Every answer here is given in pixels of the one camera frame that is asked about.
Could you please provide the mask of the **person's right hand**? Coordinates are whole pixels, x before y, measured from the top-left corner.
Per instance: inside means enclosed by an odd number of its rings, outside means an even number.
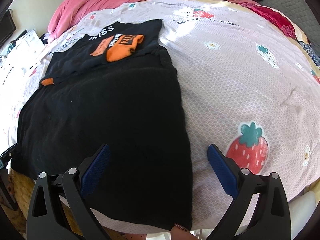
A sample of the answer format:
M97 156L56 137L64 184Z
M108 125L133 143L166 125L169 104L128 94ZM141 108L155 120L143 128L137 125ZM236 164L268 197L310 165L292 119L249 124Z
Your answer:
M176 223L171 229L170 238L171 240L198 240L198 238L190 233L185 227Z

